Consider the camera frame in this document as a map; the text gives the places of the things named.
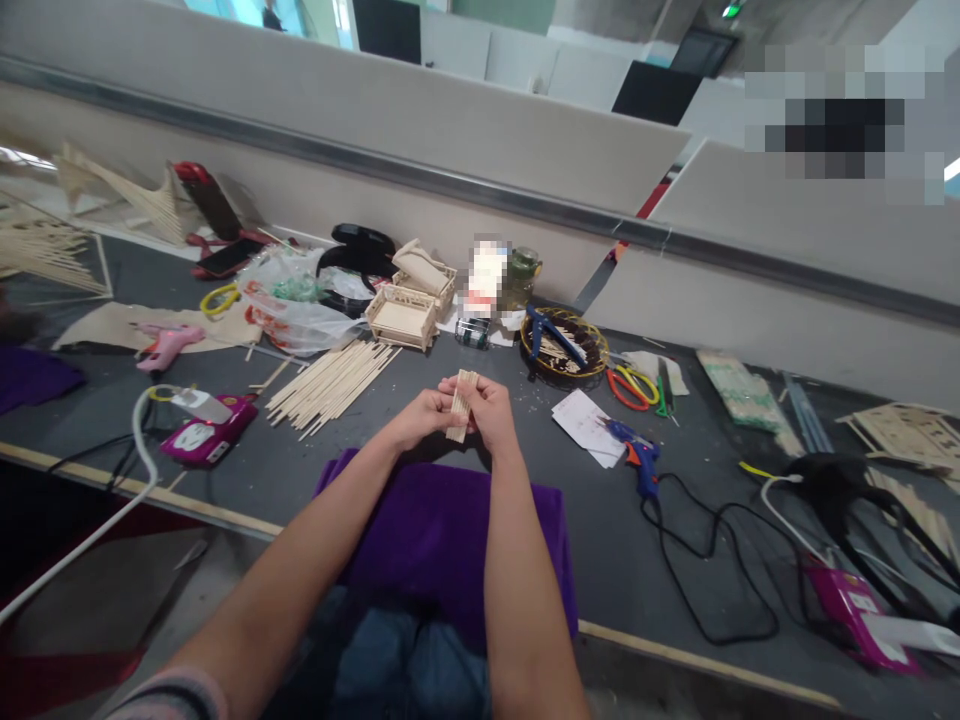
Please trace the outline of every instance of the white cable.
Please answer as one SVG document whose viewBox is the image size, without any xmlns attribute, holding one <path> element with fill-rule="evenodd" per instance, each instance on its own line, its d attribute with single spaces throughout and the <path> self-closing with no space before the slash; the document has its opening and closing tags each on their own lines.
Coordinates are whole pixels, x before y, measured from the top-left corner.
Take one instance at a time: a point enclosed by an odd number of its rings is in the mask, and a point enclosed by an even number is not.
<svg viewBox="0 0 960 720">
<path fill-rule="evenodd" d="M 30 587 L 24 590 L 22 593 L 17 595 L 9 605 L 7 605 L 3 610 L 0 610 L 0 625 L 5 623 L 10 616 L 13 615 L 20 607 L 27 602 L 30 598 L 36 595 L 44 585 L 46 585 L 50 580 L 54 578 L 61 570 L 63 570 L 67 565 L 72 563 L 78 557 L 80 557 L 84 552 L 86 552 L 91 545 L 93 545 L 97 540 L 99 540 L 103 535 L 114 525 L 120 522 L 126 515 L 133 510 L 137 505 L 139 505 L 147 495 L 150 494 L 150 491 L 156 487 L 157 483 L 160 481 L 160 475 L 157 471 L 157 465 L 153 461 L 153 458 L 150 457 L 150 453 L 147 452 L 147 445 L 143 440 L 143 430 L 140 427 L 140 418 L 143 415 L 143 408 L 147 404 L 147 400 L 150 399 L 150 393 L 155 390 L 180 390 L 179 387 L 174 385 L 155 385 L 154 387 L 147 388 L 143 391 L 143 394 L 137 399 L 136 404 L 133 406 L 133 442 L 137 446 L 137 452 L 140 454 L 140 459 L 143 461 L 143 464 L 147 468 L 147 475 L 149 480 L 147 481 L 147 486 L 140 491 L 140 493 L 133 498 L 130 502 L 124 505 L 117 513 L 107 520 L 103 525 L 101 525 L 97 530 L 82 543 L 77 545 L 68 555 L 60 560 L 56 565 L 47 570 L 43 575 L 37 579 Z"/>
<path fill-rule="evenodd" d="M 906 583 L 907 585 L 909 585 L 910 587 L 916 588 L 916 585 L 914 585 L 912 582 L 910 582 L 910 581 L 907 579 L 906 575 L 904 575 L 902 572 L 900 572 L 899 570 L 897 570 L 895 567 L 891 567 L 890 565 L 888 565 L 887 563 L 885 563 L 883 560 L 881 560 L 880 558 L 878 558 L 876 555 L 871 555 L 871 554 L 868 553 L 866 550 L 861 550 L 860 548 L 853 548 L 853 549 L 854 549 L 859 555 L 862 555 L 863 557 L 865 557 L 865 558 L 866 558 L 867 560 L 869 560 L 870 562 L 875 563 L 876 565 L 879 565 L 880 567 L 882 567 L 884 570 L 886 570 L 887 572 L 889 572 L 889 573 L 890 573 L 891 575 L 893 575 L 894 577 L 900 578 L 901 580 L 903 580 L 903 582 L 905 582 L 905 583 Z"/>
<path fill-rule="evenodd" d="M 817 558 L 817 560 L 822 562 L 825 567 L 832 568 L 833 564 L 829 560 L 827 560 L 826 557 L 824 557 L 823 553 L 817 551 L 813 547 L 813 545 L 811 545 L 810 542 L 803 535 L 801 535 L 800 532 L 793 525 L 788 523 L 787 519 L 783 517 L 783 515 L 781 515 L 779 512 L 777 512 L 776 508 L 774 508 L 773 504 L 770 502 L 770 498 L 767 497 L 767 492 L 770 490 L 771 486 L 775 482 L 779 482 L 781 480 L 787 480 L 787 478 L 772 477 L 763 484 L 763 489 L 760 490 L 760 498 L 763 500 L 763 504 L 767 506 L 767 509 L 774 514 L 777 520 L 783 523 L 783 526 L 787 528 L 787 530 L 793 533 L 793 536 L 797 538 L 797 540 L 799 540 L 801 543 L 804 544 L 807 550 L 813 553 L 813 556 Z"/>
</svg>

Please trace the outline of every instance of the hot glue gun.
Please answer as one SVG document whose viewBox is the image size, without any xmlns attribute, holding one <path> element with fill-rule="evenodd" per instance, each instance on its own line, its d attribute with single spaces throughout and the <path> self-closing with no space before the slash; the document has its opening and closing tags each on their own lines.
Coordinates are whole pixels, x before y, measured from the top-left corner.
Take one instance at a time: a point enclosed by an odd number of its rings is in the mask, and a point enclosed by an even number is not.
<svg viewBox="0 0 960 720">
<path fill-rule="evenodd" d="M 655 500 L 660 492 L 654 463 L 660 457 L 660 446 L 647 440 L 629 425 L 617 420 L 603 420 L 607 432 L 627 446 L 627 464 L 637 468 L 637 492 L 640 497 Z"/>
<path fill-rule="evenodd" d="M 187 345 L 203 340 L 207 334 L 196 325 L 163 325 L 157 323 L 137 323 L 137 330 L 156 338 L 144 352 L 147 358 L 137 363 L 137 369 L 145 373 L 163 372 L 180 351 Z"/>
</svg>

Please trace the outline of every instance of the blue glue gun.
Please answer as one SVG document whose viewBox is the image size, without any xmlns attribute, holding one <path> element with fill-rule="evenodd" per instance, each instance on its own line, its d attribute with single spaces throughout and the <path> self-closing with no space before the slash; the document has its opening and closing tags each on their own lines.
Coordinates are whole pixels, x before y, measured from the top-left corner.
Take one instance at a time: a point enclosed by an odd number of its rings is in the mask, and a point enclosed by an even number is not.
<svg viewBox="0 0 960 720">
<path fill-rule="evenodd" d="M 660 493 L 656 461 L 660 446 L 644 438 L 640 433 L 617 420 L 604 420 L 607 432 L 627 446 L 627 464 L 637 468 L 637 492 L 640 497 L 656 499 Z"/>
</svg>

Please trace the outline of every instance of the wrist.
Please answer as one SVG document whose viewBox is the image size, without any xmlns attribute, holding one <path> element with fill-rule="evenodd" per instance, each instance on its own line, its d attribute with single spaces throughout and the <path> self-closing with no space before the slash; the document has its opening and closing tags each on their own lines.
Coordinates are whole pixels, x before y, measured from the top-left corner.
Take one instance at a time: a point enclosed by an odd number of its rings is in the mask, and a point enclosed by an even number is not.
<svg viewBox="0 0 960 720">
<path fill-rule="evenodd" d="M 367 443 L 367 447 L 372 447 L 378 453 L 396 460 L 404 450 L 404 443 L 400 433 L 395 432 L 391 425 L 392 423 L 387 424 L 380 432 L 374 435 L 370 442 Z"/>
<path fill-rule="evenodd" d="M 523 462 L 523 453 L 520 452 L 520 442 L 516 437 L 510 438 L 502 443 L 497 443 L 487 449 L 490 451 L 490 458 L 494 463 Z"/>
</svg>

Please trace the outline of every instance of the paper sheet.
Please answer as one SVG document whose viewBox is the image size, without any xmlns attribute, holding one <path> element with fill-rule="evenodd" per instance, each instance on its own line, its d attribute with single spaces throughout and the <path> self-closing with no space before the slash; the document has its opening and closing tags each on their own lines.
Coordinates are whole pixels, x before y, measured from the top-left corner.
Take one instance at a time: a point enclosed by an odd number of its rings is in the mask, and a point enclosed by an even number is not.
<svg viewBox="0 0 960 720">
<path fill-rule="evenodd" d="M 131 323 L 180 323 L 183 325 L 197 325 L 206 333 L 206 340 L 192 343 L 183 348 L 182 352 L 205 352 L 207 350 L 222 350 L 225 347 L 260 342 L 261 328 L 250 325 L 244 319 L 246 305 L 234 303 L 229 310 L 214 319 L 208 318 L 199 310 L 162 310 L 143 307 L 142 305 L 122 305 L 109 302 L 87 313 L 67 328 L 60 339 L 53 344 L 58 350 L 63 345 L 72 345 L 78 342 L 97 342 L 104 345 L 119 345 L 131 350 L 143 350 L 153 342 L 153 338 L 146 335 Z"/>
<path fill-rule="evenodd" d="M 601 420 L 609 418 L 583 390 L 574 390 L 553 408 L 557 424 L 607 469 L 617 464 L 626 449 L 601 424 Z"/>
<path fill-rule="evenodd" d="M 670 389 L 673 390 L 673 394 L 675 396 L 690 394 L 687 384 L 683 382 L 683 372 L 681 372 L 676 360 L 646 350 L 635 350 L 634 352 L 622 353 L 622 355 L 627 358 L 634 370 L 641 375 L 646 375 L 653 380 L 654 384 L 656 384 L 657 377 L 660 375 L 660 358 L 662 357 L 667 362 L 667 375 L 670 377 Z"/>
</svg>

